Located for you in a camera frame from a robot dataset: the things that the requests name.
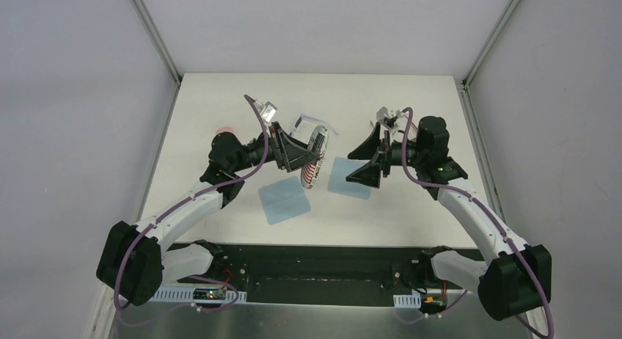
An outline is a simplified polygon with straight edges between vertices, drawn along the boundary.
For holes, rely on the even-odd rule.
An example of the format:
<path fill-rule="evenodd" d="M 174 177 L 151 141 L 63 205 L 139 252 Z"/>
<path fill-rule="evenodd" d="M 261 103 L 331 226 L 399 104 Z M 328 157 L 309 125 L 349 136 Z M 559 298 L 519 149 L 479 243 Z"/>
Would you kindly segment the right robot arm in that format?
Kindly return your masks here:
<path fill-rule="evenodd" d="M 414 168 L 412 180 L 446 208 L 475 242 L 482 261 L 466 258 L 449 247 L 424 251 L 417 280 L 432 288 L 448 280 L 476 294 L 495 320 L 518 316 L 538 307 L 552 320 L 552 257 L 542 245 L 531 246 L 481 202 L 466 172 L 449 156 L 449 132 L 440 117 L 427 116 L 415 139 L 392 140 L 396 119 L 379 120 L 370 136 L 348 154 L 364 166 L 348 182 L 378 188 L 392 167 Z"/>

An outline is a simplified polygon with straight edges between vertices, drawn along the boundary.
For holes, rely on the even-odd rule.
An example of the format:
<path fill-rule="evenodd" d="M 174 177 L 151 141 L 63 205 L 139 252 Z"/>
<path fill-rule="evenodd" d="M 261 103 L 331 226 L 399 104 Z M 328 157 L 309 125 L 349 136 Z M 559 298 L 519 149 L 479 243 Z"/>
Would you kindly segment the brown frame sunglasses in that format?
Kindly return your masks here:
<path fill-rule="evenodd" d="M 409 127 L 409 137 L 414 137 L 417 134 L 417 126 L 414 123 L 410 124 Z"/>

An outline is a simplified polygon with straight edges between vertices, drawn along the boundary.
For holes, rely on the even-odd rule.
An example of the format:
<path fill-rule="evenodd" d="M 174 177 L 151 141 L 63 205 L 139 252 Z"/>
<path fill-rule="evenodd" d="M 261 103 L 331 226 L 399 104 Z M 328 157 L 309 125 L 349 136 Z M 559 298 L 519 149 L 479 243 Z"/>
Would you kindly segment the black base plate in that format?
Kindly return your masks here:
<path fill-rule="evenodd" d="M 391 307 L 395 295 L 450 293 L 460 286 L 418 271 L 422 247 L 211 244 L 216 255 L 200 282 L 225 281 L 248 302 Z"/>

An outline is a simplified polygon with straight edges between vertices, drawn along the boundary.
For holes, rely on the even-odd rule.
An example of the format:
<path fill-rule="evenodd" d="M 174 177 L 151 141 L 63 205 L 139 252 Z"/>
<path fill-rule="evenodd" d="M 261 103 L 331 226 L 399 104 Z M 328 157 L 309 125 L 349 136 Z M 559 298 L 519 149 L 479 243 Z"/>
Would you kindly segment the pink glasses case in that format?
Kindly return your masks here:
<path fill-rule="evenodd" d="M 217 134 L 233 133 L 233 132 L 234 132 L 234 130 L 231 127 L 222 127 L 222 128 L 219 128 L 216 131 Z"/>

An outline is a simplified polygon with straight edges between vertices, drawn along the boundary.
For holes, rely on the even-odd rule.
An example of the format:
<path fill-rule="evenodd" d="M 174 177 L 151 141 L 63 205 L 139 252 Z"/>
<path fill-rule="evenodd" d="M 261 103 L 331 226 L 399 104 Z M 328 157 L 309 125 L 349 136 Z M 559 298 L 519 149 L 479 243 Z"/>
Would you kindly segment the white frame sunglasses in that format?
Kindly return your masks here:
<path fill-rule="evenodd" d="M 335 135 L 339 135 L 339 133 L 337 132 L 337 130 L 330 125 L 328 122 L 318 119 L 316 117 L 312 117 L 309 115 L 306 115 L 304 113 L 301 113 L 297 119 L 294 120 L 294 123 L 291 127 L 291 129 L 289 130 L 289 135 L 292 136 L 294 135 L 296 132 L 299 131 L 299 128 L 301 127 L 301 125 L 303 123 L 309 123 L 309 124 L 313 124 L 313 125 L 320 125 L 323 126 L 325 129 L 330 130 L 333 134 Z"/>

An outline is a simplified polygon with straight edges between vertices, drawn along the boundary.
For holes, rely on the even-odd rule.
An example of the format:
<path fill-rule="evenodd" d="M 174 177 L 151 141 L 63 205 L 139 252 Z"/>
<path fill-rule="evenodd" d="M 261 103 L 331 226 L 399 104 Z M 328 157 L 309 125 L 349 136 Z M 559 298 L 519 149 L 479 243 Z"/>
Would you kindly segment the blue cleaning cloth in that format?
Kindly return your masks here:
<path fill-rule="evenodd" d="M 258 189 L 269 225 L 301 216 L 311 211 L 310 201 L 298 177 L 293 176 Z"/>
<path fill-rule="evenodd" d="M 349 174 L 362 166 L 363 163 L 361 161 L 336 157 L 330 172 L 327 191 L 359 200 L 369 200 L 371 196 L 370 187 L 346 180 Z"/>

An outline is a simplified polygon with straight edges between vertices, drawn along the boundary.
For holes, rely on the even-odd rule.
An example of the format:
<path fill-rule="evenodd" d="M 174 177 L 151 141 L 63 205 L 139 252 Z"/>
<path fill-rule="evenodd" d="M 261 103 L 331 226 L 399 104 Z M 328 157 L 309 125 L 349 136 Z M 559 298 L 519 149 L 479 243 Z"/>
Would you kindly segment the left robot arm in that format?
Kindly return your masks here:
<path fill-rule="evenodd" d="M 300 171 L 301 184 L 311 188 L 323 162 L 329 132 L 317 125 L 309 141 L 299 141 L 273 122 L 259 137 L 242 144 L 232 132 L 217 134 L 208 154 L 208 167 L 186 195 L 170 207 L 133 225 L 120 221 L 106 239 L 96 277 L 112 288 L 117 297 L 140 306 L 161 285 L 197 275 L 205 283 L 218 282 L 224 264 L 205 241 L 182 249 L 170 247 L 189 229 L 222 210 L 239 194 L 245 177 L 241 170 L 256 173 L 275 162 L 286 172 Z"/>

